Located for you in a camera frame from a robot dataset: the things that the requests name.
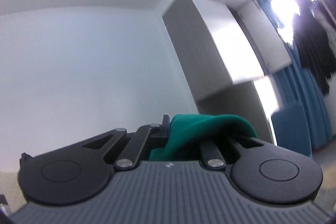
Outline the blue window curtain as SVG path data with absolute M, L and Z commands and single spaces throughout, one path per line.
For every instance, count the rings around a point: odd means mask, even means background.
M 331 125 L 323 95 L 309 69 L 301 66 L 293 43 L 284 43 L 291 65 L 273 74 L 284 104 L 298 103 L 303 107 L 310 133 L 312 149 L 319 149 L 332 139 Z

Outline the black hanging jacket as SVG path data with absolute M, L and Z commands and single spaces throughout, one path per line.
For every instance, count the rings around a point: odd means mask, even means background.
M 303 68 L 309 69 L 323 95 L 329 94 L 328 80 L 335 73 L 335 56 L 327 32 L 311 12 L 311 0 L 295 0 L 299 14 L 293 17 L 293 43 Z

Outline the blue upholstered chair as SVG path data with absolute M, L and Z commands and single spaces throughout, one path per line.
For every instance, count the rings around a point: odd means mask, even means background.
M 284 107 L 271 115 L 277 145 L 312 158 L 309 128 L 303 107 Z

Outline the green hooded sweatshirt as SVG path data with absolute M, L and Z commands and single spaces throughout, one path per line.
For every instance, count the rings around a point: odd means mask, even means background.
M 236 115 L 177 114 L 170 122 L 167 143 L 153 149 L 149 161 L 196 160 L 198 145 L 209 140 L 222 144 L 235 136 L 258 137 L 250 123 Z

